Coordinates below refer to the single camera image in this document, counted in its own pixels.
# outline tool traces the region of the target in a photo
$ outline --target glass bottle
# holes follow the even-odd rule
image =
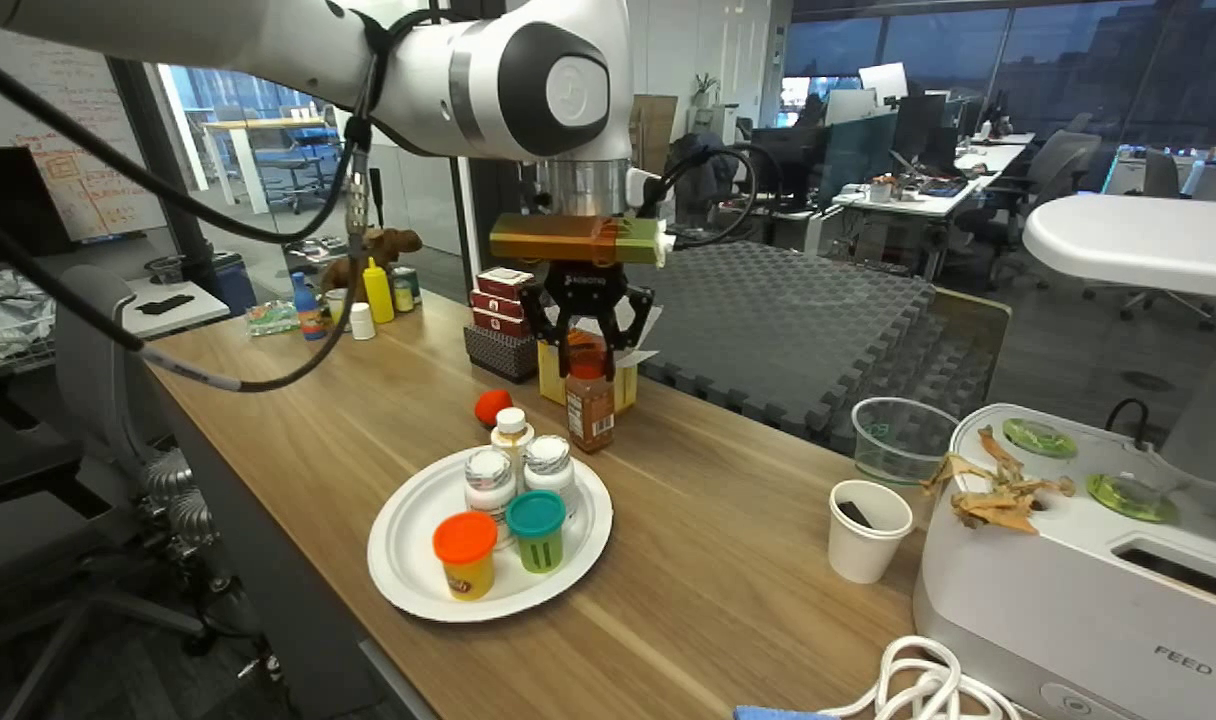
[[[605,343],[572,343],[568,348],[568,376],[564,376],[564,410],[568,410],[568,439],[579,451],[599,451],[612,442],[616,429],[616,398],[612,381],[605,372]]]

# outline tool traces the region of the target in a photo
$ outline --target plastic container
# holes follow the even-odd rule
[[[292,272],[292,306],[304,339],[327,337],[327,310],[304,272]]]
[[[502,446],[514,463],[514,481],[526,481],[526,456],[529,456],[529,442],[531,442],[531,422],[529,422],[529,410],[526,408],[502,408],[498,410],[498,422],[489,433],[494,446]]]
[[[854,404],[857,468],[871,481],[930,481],[955,433],[955,417],[912,395],[867,395]]]
[[[421,279],[418,269],[395,263],[392,269],[392,286],[395,286],[395,310],[407,314],[421,306]]]
[[[435,556],[443,563],[449,592],[455,599],[489,594],[498,581],[494,549],[498,549],[498,518],[489,513],[455,513],[449,517],[435,535]]]
[[[564,434],[536,434],[526,458],[529,490],[558,490],[564,499],[564,518],[579,513],[579,487],[572,468],[572,446]]]
[[[479,446],[464,463],[464,503],[477,513],[503,517],[503,503],[516,496],[514,456],[502,446]]]
[[[529,570],[553,570],[564,559],[564,499],[558,490],[526,490],[503,509],[503,527]]]

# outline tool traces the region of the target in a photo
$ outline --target lid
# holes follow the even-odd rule
[[[568,364],[572,364],[572,376],[577,381],[599,381],[605,376],[605,343],[585,343],[585,339],[577,339],[577,343],[568,343]]]
[[[526,433],[526,429],[529,429],[526,408],[502,408],[502,410],[498,410],[498,429],[502,429],[502,433],[514,433],[514,434]]]
[[[464,463],[464,481],[472,487],[502,487],[510,485],[514,458],[502,446],[479,446],[469,463]]]
[[[531,472],[562,472],[562,468],[568,468],[568,439],[564,434],[536,434],[529,442],[529,468]]]
[[[477,563],[498,549],[498,518],[489,513],[455,513],[435,527],[432,543],[443,563]]]
[[[564,523],[564,499],[558,490],[526,490],[503,509],[503,523],[519,541],[558,535]]]

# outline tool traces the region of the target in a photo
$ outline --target wooden countertop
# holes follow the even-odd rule
[[[464,320],[427,297],[270,395],[157,372],[441,717],[730,717],[731,702],[847,702],[876,680],[880,646],[912,630],[919,535],[883,582],[837,581],[826,490],[854,458],[648,381],[616,442],[585,456],[616,527],[568,594],[472,626],[395,613],[368,581],[368,523],[411,472],[484,442],[472,398],[503,385],[469,364]],[[301,337],[250,339],[239,320],[153,348],[236,376],[274,376],[308,353]],[[516,395],[542,433],[562,433],[536,385]]]

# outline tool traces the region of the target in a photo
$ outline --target green cup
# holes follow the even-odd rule
[[[526,490],[503,509],[503,527],[529,570],[553,570],[564,559],[564,499],[558,490]]]

